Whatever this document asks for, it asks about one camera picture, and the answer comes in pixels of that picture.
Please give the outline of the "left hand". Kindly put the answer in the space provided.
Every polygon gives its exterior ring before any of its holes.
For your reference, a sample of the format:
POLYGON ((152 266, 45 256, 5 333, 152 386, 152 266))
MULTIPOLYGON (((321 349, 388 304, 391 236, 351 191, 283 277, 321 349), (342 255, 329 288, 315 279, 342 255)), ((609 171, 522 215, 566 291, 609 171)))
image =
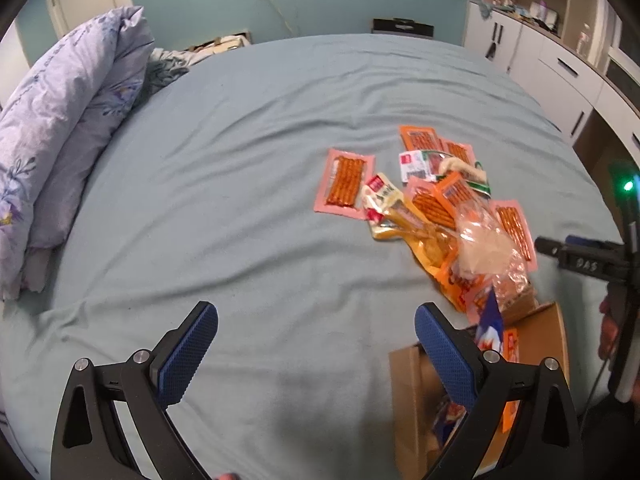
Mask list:
POLYGON ((215 480, 241 480, 241 478, 233 472, 227 472, 226 474, 221 474, 215 480))

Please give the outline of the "right hand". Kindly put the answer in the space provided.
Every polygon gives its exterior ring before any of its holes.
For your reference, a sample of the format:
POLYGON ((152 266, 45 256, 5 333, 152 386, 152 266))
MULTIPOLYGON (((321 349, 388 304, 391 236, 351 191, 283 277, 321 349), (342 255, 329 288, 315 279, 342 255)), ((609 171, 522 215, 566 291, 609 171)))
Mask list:
POLYGON ((603 318, 601 323, 598 355, 600 356, 600 359, 604 361, 616 348, 618 336, 618 325, 612 317, 610 298, 605 297, 602 300, 600 303, 600 312, 603 314, 603 318))

